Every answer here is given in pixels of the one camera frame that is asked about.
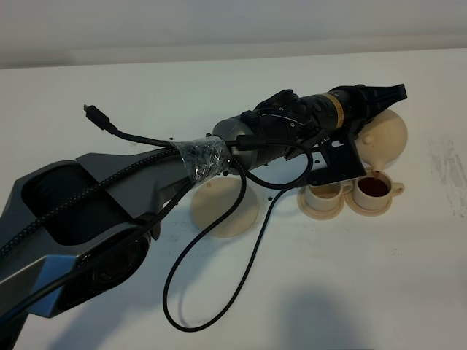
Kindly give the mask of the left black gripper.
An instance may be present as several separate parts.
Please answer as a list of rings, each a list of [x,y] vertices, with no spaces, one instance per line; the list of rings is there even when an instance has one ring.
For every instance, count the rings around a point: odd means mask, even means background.
[[[344,107],[344,127],[357,137],[366,124],[393,104],[406,99],[404,84],[392,87],[338,86],[330,90]]]

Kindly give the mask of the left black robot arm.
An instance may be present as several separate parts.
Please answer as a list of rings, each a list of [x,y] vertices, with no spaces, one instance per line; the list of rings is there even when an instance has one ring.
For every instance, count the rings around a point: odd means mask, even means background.
[[[214,176],[240,178],[236,200],[214,226],[240,206],[248,181],[283,194],[362,176],[358,134],[406,97],[402,84],[345,85],[304,97],[283,90],[186,142],[124,133],[86,106],[98,128],[153,150],[88,153],[13,184],[1,214],[1,347],[14,346],[29,315],[56,316],[128,279],[163,218]]]

